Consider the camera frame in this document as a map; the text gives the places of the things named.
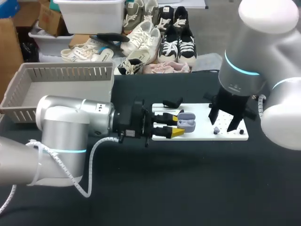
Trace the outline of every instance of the black sneaker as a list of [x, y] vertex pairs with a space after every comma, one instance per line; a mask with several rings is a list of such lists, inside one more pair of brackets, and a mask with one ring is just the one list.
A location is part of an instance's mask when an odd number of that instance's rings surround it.
[[194, 36], [189, 28], [186, 26], [183, 28], [179, 37], [179, 57], [178, 63], [188, 63], [189, 67], [192, 67], [197, 59], [197, 48], [194, 41]]
[[181, 32], [188, 24], [188, 12], [184, 6], [179, 6], [174, 13], [174, 26], [179, 32]]
[[114, 70], [117, 74], [136, 74], [150, 59], [150, 53], [147, 49], [139, 49], [132, 52], [118, 67]]
[[164, 6], [159, 8], [159, 17], [158, 17], [158, 25], [161, 35], [164, 34], [169, 25], [173, 24], [174, 20], [174, 8], [170, 6]]
[[158, 62], [176, 62], [178, 57], [178, 33], [173, 25], [170, 25], [163, 35], [158, 52]]

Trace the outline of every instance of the white plate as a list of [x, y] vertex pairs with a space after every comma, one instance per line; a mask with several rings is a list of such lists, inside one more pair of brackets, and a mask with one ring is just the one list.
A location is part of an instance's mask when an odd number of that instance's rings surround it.
[[[219, 116], [214, 125], [211, 125], [208, 115], [210, 113], [209, 104], [181, 104], [178, 109], [164, 108], [162, 104], [153, 104], [152, 111], [157, 114], [163, 114], [164, 112], [177, 115], [180, 110], [184, 112], [194, 113], [196, 116], [196, 128], [192, 133], [185, 133], [184, 135], [174, 137], [172, 139], [167, 139], [165, 137], [153, 136], [153, 140], [157, 141], [187, 141], [187, 140], [232, 140], [232, 141], [244, 141], [249, 138], [248, 132], [246, 130], [246, 125], [244, 120], [242, 120], [237, 128], [237, 130], [227, 132], [227, 128], [233, 118], [232, 115], [225, 113], [223, 111], [219, 112]], [[154, 123], [154, 127], [163, 127], [163, 124]], [[218, 127], [220, 133], [215, 135], [213, 133], [214, 128]], [[244, 133], [239, 134], [239, 131], [243, 129]]]

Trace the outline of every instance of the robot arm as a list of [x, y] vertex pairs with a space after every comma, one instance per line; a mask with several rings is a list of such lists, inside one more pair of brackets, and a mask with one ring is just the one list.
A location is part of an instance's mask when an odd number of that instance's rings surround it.
[[[184, 129], [165, 126], [154, 128], [153, 123], [177, 123], [176, 118], [155, 116], [144, 107], [144, 101], [125, 105], [120, 112], [112, 103], [82, 100], [71, 97], [45, 96], [37, 106], [36, 123], [42, 131], [41, 143], [57, 154], [76, 182], [83, 176], [88, 135], [107, 137], [146, 138], [152, 135], [171, 138], [182, 135]], [[46, 152], [0, 137], [0, 184], [43, 186], [72, 186], [62, 168]]]
[[299, 10], [292, 0], [242, 0], [239, 23], [225, 51], [219, 93], [212, 101], [212, 124], [219, 110], [233, 115], [237, 128], [251, 95], [265, 83], [270, 96], [261, 127], [274, 143], [301, 150], [301, 34], [295, 28]]

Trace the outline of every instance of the white board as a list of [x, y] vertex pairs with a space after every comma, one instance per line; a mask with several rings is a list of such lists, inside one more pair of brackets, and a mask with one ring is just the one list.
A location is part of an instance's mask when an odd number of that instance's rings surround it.
[[[177, 115], [181, 110], [184, 112], [194, 113], [196, 116], [196, 128], [192, 133], [185, 133], [184, 135], [167, 139], [165, 137], [153, 136], [152, 139], [156, 141], [244, 141], [249, 138], [246, 130], [244, 120], [242, 120], [237, 130], [227, 132], [227, 128], [233, 118], [232, 115], [223, 111], [219, 112], [217, 120], [214, 125], [211, 124], [208, 115], [210, 113], [209, 104], [181, 104], [178, 109], [164, 108], [162, 104], [153, 104], [152, 111], [155, 115], [162, 115], [164, 112]], [[154, 127], [163, 127], [166, 125], [154, 123]], [[220, 132], [216, 135], [213, 133], [214, 128], [218, 127]]]
[[159, 3], [159, 7], [164, 7], [166, 5], [169, 5], [173, 8], [178, 8], [179, 6], [184, 6], [185, 8], [206, 8], [206, 3], [205, 0], [182, 0], [181, 2], [176, 2], [176, 3], [171, 3], [172, 1], [170, 0], [161, 0], [160, 2], [164, 3]]

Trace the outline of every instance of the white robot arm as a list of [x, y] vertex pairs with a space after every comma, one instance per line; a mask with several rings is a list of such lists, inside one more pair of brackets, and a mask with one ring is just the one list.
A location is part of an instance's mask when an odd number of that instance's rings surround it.
[[301, 150], [301, 34], [299, 9], [292, 0], [242, 0], [239, 22], [219, 72], [221, 88], [209, 114], [233, 115], [228, 131], [248, 116], [246, 103], [265, 83], [270, 96], [261, 127], [274, 143]]

